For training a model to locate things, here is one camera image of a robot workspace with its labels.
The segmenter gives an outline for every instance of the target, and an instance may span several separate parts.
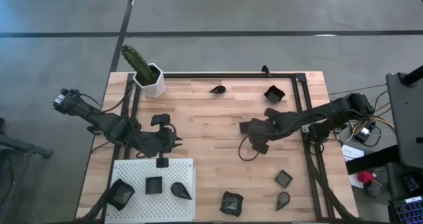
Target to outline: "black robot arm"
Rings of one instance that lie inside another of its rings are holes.
[[[362,94],[349,94],[333,102],[304,112],[278,112],[267,108],[265,121],[253,118],[248,124],[249,141],[252,148],[262,154],[268,150],[268,141],[275,141],[291,135],[302,126],[309,125],[310,140],[317,142],[329,136],[330,130],[349,120],[361,120],[373,114],[373,107]],[[315,123],[327,118],[322,123]]]
[[[53,106],[62,114],[81,117],[102,131],[107,140],[123,147],[134,148],[147,158],[158,153],[170,153],[173,148],[181,145],[175,143],[182,139],[176,136],[168,114],[153,116],[151,125],[159,125],[159,131],[145,132],[140,131],[141,124],[136,119],[102,112],[86,103],[78,90],[62,89]]]

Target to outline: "white pegboard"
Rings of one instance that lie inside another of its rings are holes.
[[[145,194],[145,179],[162,177],[161,194]],[[118,211],[107,206],[105,223],[149,223],[193,221],[195,218],[195,170],[192,159],[169,159],[168,168],[156,168],[155,159],[116,160],[112,182],[121,178],[135,189],[127,206]],[[174,182],[184,184],[192,200],[175,197]]]

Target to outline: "cactus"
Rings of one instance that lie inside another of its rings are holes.
[[[121,53],[125,60],[131,65],[131,67],[137,72],[137,80],[143,86],[152,85],[156,83],[159,77],[158,71],[151,69],[147,62],[141,57],[141,55],[131,46],[122,46]]]

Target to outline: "butcher block tabletop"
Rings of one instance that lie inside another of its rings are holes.
[[[313,107],[328,103],[323,72],[304,73]],[[110,74],[103,110],[113,107],[122,99],[127,78],[128,73]],[[315,221],[300,131],[284,139],[271,141],[268,143],[270,148],[267,154],[260,154],[253,161],[244,162],[238,156],[239,144],[245,136],[240,134],[239,122],[247,122],[251,118],[266,119],[266,108],[280,112],[297,112],[291,79],[166,78],[165,84],[166,91],[159,98],[141,94],[137,120],[143,126],[142,131],[157,131],[157,126],[150,126],[151,117],[163,113],[171,115],[171,123],[176,127],[177,136],[183,138],[183,145],[165,156],[194,159],[195,221]],[[209,93],[218,85],[225,86],[226,92]],[[272,85],[286,94],[277,104],[268,102],[263,95]],[[305,108],[300,83],[299,86],[302,106]],[[134,91],[129,111],[132,110]],[[121,106],[112,112],[120,114],[120,111]],[[93,148],[105,141],[107,140],[103,136],[96,136]],[[86,214],[106,189],[113,149],[114,146],[110,143],[91,154],[77,217]],[[133,149],[130,158],[136,159],[136,154],[137,151]],[[251,144],[246,140],[241,148],[241,155],[251,158],[255,154],[256,151],[252,150]],[[358,216],[340,144],[336,141],[326,142],[323,159],[330,188],[347,210]],[[287,188],[281,187],[274,180],[282,169],[293,177]],[[240,217],[220,212],[221,198],[225,191],[244,197]],[[277,197],[281,192],[289,193],[291,200],[286,207],[276,211]],[[325,216],[324,196],[320,188],[319,199]]]

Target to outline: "concrete floor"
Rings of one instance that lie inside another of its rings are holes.
[[[127,2],[0,0],[0,33],[119,32]],[[422,9],[421,0],[134,0],[128,31],[423,30]],[[56,112],[52,102],[63,87],[102,100],[117,40],[0,38],[5,131],[55,150],[50,160],[32,161],[11,223],[73,219],[93,136],[87,123]],[[164,71],[258,71],[264,64],[274,71],[324,71],[330,93],[382,84],[387,73],[407,72],[423,61],[423,36],[126,38],[124,43]],[[117,71],[130,70],[121,59]],[[373,100],[383,90],[362,93]],[[373,150],[394,143],[384,139]],[[387,220],[384,206],[355,193],[362,217]]]

